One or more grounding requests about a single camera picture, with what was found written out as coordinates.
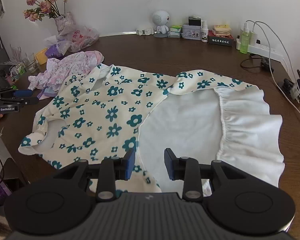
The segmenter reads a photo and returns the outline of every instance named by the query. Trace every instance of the metal screw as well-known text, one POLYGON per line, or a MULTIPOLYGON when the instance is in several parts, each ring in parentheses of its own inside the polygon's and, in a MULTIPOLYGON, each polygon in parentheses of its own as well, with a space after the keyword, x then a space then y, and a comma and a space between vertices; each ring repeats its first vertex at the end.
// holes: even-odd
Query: metal screw
POLYGON ((186 192, 187 198, 199 198, 201 194, 196 190, 189 190, 186 192))
POLYGON ((101 191, 98 194, 98 197, 101 198, 101 199, 110 199, 110 198, 113 197, 113 193, 110 192, 110 191, 101 191))

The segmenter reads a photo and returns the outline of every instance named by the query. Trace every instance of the vase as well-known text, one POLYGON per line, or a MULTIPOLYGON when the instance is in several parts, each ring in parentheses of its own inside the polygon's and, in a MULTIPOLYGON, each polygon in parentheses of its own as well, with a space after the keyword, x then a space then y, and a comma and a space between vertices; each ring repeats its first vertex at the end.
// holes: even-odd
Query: vase
POLYGON ((72 19, 71 12, 67 12, 66 15, 62 15, 58 18, 55 18, 54 20, 56 22, 56 26, 59 34, 63 31, 63 29, 66 26, 75 24, 74 20, 72 19))

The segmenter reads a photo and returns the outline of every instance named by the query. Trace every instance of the folded pink clothes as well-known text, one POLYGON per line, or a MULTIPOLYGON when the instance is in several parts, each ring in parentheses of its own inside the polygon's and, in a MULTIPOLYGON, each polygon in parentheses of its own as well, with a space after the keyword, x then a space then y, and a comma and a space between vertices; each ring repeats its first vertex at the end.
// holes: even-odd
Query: folded pink clothes
POLYGON ((104 60, 99 51, 86 51, 71 54, 62 60, 49 58, 47 70, 37 76, 29 76, 29 89, 43 89, 50 87, 54 91, 59 91, 63 81, 71 74, 87 75, 104 60))

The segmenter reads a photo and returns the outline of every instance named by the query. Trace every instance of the wooden table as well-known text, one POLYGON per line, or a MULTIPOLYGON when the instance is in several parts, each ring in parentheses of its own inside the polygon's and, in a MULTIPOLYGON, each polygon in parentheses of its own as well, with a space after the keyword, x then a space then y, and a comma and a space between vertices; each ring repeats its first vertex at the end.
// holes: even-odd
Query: wooden table
MULTIPOLYGON (((273 84, 271 74, 260 69, 245 70, 240 62, 248 57, 235 48, 211 45, 201 41, 153 36, 121 35, 102 37, 86 50, 98 50, 104 56, 104 63, 128 66, 142 71, 175 76, 182 71, 204 69, 255 84, 265 93, 264 100, 270 105, 271 114, 280 114, 283 123, 279 136, 279 147, 286 164, 280 179, 280 188, 294 199, 297 212, 290 228, 290 234, 300 239, 300 121, 294 108, 273 84)), ((287 77, 279 62, 272 61, 276 80, 287 77)), ((18 81, 19 88, 27 87, 24 76, 18 81)), ((54 171, 44 160, 18 152, 24 136, 31 133, 35 113, 51 99, 41 100, 35 106, 21 109, 19 114, 6 115, 0 123, 4 126, 2 140, 11 156, 32 182, 54 171)))

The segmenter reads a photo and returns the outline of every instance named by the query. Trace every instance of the white power strip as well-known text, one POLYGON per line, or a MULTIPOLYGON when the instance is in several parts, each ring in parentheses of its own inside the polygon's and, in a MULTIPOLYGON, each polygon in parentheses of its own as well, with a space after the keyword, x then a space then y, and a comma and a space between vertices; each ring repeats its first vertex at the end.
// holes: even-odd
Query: white power strip
MULTIPOLYGON (((237 45, 236 45, 236 49, 240 49, 240 40, 237 39, 237 45)), ((253 53, 253 54, 257 54, 263 57, 269 57, 269 47, 265 46, 265 45, 261 45, 261 44, 255 44, 254 46, 249 45, 248 46, 248 52, 253 53)), ((283 56, 277 52, 275 49, 271 48, 271 52, 270 52, 270 58, 280 61, 283 61, 283 56)))

